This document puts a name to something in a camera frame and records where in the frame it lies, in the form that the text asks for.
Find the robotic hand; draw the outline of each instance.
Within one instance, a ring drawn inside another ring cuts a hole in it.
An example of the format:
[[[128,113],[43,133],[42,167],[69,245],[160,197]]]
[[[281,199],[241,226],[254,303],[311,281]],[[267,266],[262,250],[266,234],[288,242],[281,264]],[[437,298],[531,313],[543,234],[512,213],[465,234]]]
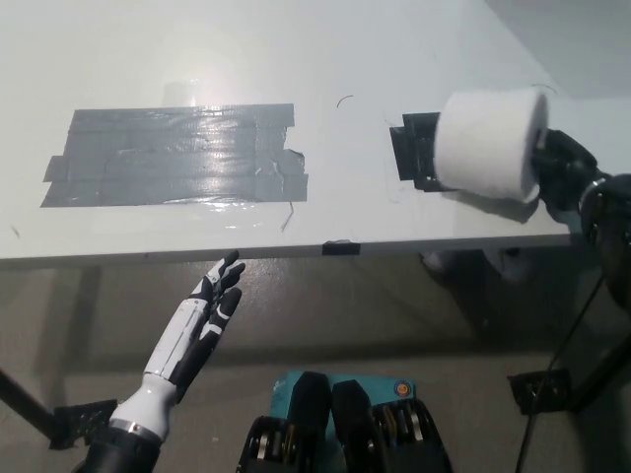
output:
[[[144,369],[140,388],[113,412],[78,471],[153,471],[169,435],[172,408],[215,350],[241,299],[239,289],[227,291],[245,270],[244,263],[232,266],[238,258],[233,251],[219,261],[179,305]]]
[[[532,163],[546,205],[579,213],[611,296],[631,314],[631,174],[600,171],[596,158],[559,130],[548,130]]]

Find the small black cord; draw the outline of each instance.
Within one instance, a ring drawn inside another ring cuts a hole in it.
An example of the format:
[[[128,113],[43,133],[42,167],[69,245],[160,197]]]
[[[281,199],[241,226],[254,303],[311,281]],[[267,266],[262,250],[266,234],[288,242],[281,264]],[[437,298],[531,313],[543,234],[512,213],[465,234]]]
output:
[[[585,314],[587,313],[588,309],[592,305],[592,302],[594,301],[596,294],[598,294],[598,290],[602,286],[603,282],[604,282],[604,275],[600,276],[600,278],[596,282],[596,285],[592,289],[592,293],[583,304],[583,308],[577,315],[576,319],[574,320],[574,323],[572,324],[572,327],[570,328],[570,330],[568,330],[568,333],[565,335],[565,338],[563,339],[559,347],[554,352],[554,355],[552,356],[552,359],[550,360],[550,363],[548,364],[548,368],[545,370],[545,374],[543,375],[543,380],[539,384],[539,388],[536,390],[536,394],[534,395],[534,399],[532,400],[532,405],[530,406],[530,413],[528,414],[528,421],[526,422],[526,430],[524,431],[524,438],[522,439],[522,446],[520,446],[520,455],[518,456],[517,464],[515,465],[515,473],[522,473],[522,469],[524,468],[524,461],[526,460],[526,453],[527,453],[528,446],[530,444],[530,437],[532,435],[532,429],[534,428],[534,418],[535,418],[534,411],[536,409],[536,404],[539,400],[539,395],[541,394],[541,391],[543,389],[543,385],[548,382],[548,379],[550,378],[550,373],[552,372],[552,368],[554,368],[554,364],[557,362],[559,357],[561,357],[561,354],[565,351],[568,343],[570,343],[570,340],[574,336],[574,333],[579,328],[579,325],[583,321]]]

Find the white toilet paper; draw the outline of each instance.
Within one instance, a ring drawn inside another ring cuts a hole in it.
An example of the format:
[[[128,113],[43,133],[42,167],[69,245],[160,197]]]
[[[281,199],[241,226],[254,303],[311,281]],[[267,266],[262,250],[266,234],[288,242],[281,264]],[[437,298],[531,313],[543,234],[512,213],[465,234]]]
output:
[[[440,183],[486,197],[530,202],[539,193],[530,165],[548,123],[536,89],[453,94],[441,113],[434,144]]]

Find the gray duct tape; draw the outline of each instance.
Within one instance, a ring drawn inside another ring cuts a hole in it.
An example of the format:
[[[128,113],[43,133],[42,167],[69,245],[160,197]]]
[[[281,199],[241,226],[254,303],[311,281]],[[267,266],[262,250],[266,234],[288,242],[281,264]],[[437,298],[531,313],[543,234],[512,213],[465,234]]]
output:
[[[53,182],[41,207],[107,207],[191,202],[300,202],[303,175]]]
[[[205,132],[226,128],[288,128],[294,126],[294,106],[193,106],[180,108],[77,110],[70,133],[172,131]]]
[[[77,110],[42,207],[307,200],[293,106]]]

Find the teal object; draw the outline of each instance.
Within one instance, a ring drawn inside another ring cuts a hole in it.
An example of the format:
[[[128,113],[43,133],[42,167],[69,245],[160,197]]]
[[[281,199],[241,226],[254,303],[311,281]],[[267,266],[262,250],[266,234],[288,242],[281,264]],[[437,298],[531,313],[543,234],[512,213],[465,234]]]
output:
[[[294,385],[302,374],[303,372],[287,372],[287,374],[276,380],[269,408],[271,417],[287,418]],[[333,384],[337,382],[355,379],[364,388],[373,406],[385,402],[413,398],[415,395],[414,382],[410,379],[352,374],[327,374],[326,377],[331,389]],[[319,459],[318,471],[320,473],[344,473],[346,471],[344,453],[335,437],[335,426],[333,425],[333,416],[331,414],[328,415],[328,424],[324,437],[325,446]]]

